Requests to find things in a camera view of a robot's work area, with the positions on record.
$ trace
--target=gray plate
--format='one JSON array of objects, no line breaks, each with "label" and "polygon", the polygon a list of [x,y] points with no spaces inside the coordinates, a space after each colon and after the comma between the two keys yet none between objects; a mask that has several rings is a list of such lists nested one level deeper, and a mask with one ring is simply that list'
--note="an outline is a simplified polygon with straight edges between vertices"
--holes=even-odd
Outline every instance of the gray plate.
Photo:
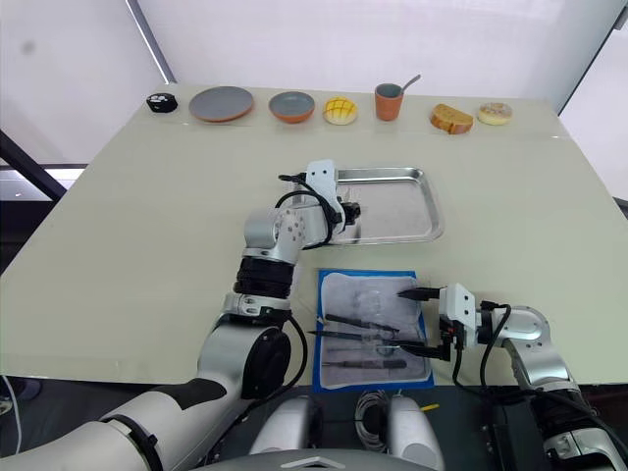
[{"label": "gray plate", "polygon": [[216,86],[201,91],[189,102],[189,113],[210,123],[222,123],[244,116],[253,108],[253,95],[238,86]]},{"label": "gray plate", "polygon": [[332,244],[434,240],[443,219],[425,173],[411,167],[338,170],[338,196],[357,201],[362,214]]}]

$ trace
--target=bread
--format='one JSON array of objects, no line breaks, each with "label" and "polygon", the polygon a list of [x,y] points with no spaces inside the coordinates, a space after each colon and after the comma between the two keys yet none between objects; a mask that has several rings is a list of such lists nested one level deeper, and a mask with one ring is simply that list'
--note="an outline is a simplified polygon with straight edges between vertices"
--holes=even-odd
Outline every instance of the bread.
[{"label": "bread", "polygon": [[450,134],[462,134],[473,126],[473,117],[441,103],[432,110],[430,122]]},{"label": "bread", "polygon": [[485,125],[505,125],[512,118],[512,108],[505,103],[485,103],[478,111],[478,119]]},{"label": "bread", "polygon": [[357,106],[348,98],[335,96],[325,103],[323,117],[332,125],[350,125],[357,118]]}]

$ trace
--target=table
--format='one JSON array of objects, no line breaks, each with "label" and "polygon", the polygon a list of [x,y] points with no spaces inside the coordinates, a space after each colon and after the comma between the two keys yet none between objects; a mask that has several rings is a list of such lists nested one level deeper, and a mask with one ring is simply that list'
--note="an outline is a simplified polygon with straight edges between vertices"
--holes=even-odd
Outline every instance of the table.
[{"label": "table", "polygon": [[[321,110],[334,93],[312,91],[317,111],[291,126],[266,109],[279,90],[258,88],[250,90],[250,115],[209,125],[187,112],[203,88],[160,87],[177,96],[179,109],[158,115],[140,106],[2,276],[3,374],[135,383],[193,377],[236,278],[247,214],[286,190],[279,173],[333,158],[339,168],[422,169],[445,232],[433,242],[303,253],[292,307],[305,330],[314,326],[318,268],[413,269],[423,286],[460,282],[478,299],[539,309],[579,382],[628,381],[628,223],[550,106],[508,99],[508,126],[476,123],[468,134],[448,135],[428,121],[434,105],[473,112],[487,99],[406,96],[399,119],[384,123],[372,95],[349,93],[358,120],[333,127]],[[435,307],[426,307],[432,333]],[[289,375],[299,362],[294,350]],[[465,351],[462,382],[478,383],[481,354]],[[451,364],[433,365],[447,384]],[[513,383],[499,349],[487,379]]]}]

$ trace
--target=plate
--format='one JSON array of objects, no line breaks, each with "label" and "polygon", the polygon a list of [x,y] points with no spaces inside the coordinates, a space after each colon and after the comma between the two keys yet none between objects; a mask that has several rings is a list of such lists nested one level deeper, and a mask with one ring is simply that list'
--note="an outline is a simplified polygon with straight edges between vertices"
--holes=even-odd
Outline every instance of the plate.
[{"label": "plate", "polygon": [[201,121],[235,120],[253,108],[253,95],[238,86],[216,86],[201,91],[189,102],[189,113]]},{"label": "plate", "polygon": [[314,111],[314,98],[301,91],[286,91],[268,102],[271,112],[285,123],[301,123]]}]

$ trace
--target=spoon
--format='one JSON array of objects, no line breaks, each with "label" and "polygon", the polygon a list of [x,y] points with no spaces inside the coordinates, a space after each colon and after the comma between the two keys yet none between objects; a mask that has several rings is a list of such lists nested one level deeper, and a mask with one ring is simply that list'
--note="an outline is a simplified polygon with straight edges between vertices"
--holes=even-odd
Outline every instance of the spoon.
[{"label": "spoon", "polygon": [[414,83],[416,80],[421,78],[421,74],[419,74],[416,77],[411,78],[408,83],[406,85],[403,86],[403,88],[401,89],[401,93],[403,93],[405,91],[405,89],[410,86],[412,83]]}]

